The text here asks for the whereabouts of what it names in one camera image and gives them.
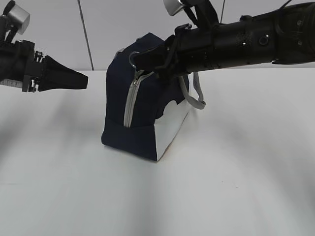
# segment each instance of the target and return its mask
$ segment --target fabric bag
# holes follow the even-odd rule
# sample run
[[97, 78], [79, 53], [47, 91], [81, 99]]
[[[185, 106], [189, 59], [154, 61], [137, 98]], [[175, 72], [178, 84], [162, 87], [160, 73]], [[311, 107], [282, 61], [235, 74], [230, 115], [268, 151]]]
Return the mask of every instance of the fabric bag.
[[156, 73], [136, 72], [130, 55], [163, 43], [149, 33], [120, 50], [107, 70], [107, 106], [102, 143], [143, 158], [159, 161], [178, 133], [191, 105], [203, 109], [198, 74], [189, 95], [189, 77], [163, 81]]

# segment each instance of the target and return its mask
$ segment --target gray strap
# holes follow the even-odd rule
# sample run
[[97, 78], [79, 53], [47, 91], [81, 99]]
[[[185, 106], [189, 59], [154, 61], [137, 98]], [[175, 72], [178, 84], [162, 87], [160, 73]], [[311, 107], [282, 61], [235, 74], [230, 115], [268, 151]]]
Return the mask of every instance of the gray strap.
[[181, 85], [181, 89], [182, 89], [184, 98], [187, 100], [187, 102], [189, 104], [191, 104], [196, 109], [199, 109], [199, 110], [205, 109], [206, 103], [203, 99], [203, 93], [202, 93], [201, 86], [200, 86], [198, 72], [193, 73], [193, 87], [196, 90], [196, 92], [198, 93], [198, 96], [199, 96], [198, 100], [196, 100], [195, 98], [193, 98], [192, 96], [189, 95], [186, 84], [185, 84], [185, 80], [182, 76], [179, 78], [179, 82]]

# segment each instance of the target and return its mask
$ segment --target silver camera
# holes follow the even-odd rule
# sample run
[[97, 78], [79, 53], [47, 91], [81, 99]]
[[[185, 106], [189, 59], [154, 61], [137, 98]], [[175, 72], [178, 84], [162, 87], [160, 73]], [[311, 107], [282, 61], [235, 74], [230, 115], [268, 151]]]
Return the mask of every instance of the silver camera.
[[168, 14], [171, 16], [175, 16], [185, 7], [181, 0], [163, 0], [163, 2]]
[[17, 32], [23, 34], [29, 26], [31, 15], [17, 5], [15, 1], [10, 1], [4, 12], [11, 23], [18, 29]]

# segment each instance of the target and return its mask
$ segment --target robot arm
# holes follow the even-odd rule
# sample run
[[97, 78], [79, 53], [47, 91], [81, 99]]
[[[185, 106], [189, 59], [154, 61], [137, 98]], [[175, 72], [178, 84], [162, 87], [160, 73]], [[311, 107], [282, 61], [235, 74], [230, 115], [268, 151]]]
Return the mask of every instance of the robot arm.
[[162, 45], [135, 55], [134, 64], [169, 79], [251, 64], [315, 61], [315, 2], [287, 6], [290, 2], [270, 13], [220, 24], [209, 0], [164, 0], [170, 15], [184, 10], [197, 28], [176, 28]]
[[17, 87], [23, 92], [86, 89], [87, 76], [35, 52], [34, 43], [12, 43], [16, 33], [25, 32], [29, 22], [30, 14], [15, 1], [10, 1], [0, 15], [0, 85]]

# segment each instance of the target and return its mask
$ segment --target zipper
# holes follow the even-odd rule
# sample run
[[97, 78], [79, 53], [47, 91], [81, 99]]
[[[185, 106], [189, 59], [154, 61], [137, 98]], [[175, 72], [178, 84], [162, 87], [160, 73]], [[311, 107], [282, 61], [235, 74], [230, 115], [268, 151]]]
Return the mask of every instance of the zipper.
[[136, 103], [139, 87], [142, 81], [144, 81], [145, 79], [154, 74], [154, 72], [151, 72], [149, 74], [142, 75], [143, 73], [144, 73], [143, 70], [135, 72], [134, 79], [129, 88], [124, 115], [124, 127], [126, 128], [131, 127], [134, 105]]

